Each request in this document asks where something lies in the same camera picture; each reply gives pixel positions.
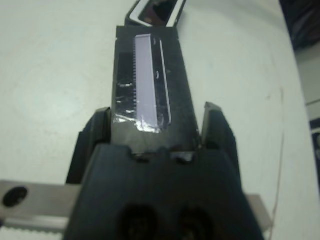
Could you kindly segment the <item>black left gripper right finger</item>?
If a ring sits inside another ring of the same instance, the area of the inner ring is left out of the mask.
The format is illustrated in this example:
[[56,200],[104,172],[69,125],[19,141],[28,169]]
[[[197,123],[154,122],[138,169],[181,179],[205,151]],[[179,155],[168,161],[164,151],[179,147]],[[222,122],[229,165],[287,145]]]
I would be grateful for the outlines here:
[[202,145],[207,149],[223,150],[229,157],[237,157],[236,138],[222,109],[211,102],[206,102],[204,108]]

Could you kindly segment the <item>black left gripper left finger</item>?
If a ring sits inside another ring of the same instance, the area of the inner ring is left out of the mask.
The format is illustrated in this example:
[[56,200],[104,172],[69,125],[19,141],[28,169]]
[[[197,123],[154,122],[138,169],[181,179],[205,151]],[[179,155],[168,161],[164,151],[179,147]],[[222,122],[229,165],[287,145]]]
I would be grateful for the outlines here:
[[67,184],[81,184],[96,145],[111,142],[111,120],[112,110],[109,107],[100,108],[79,132],[66,178]]

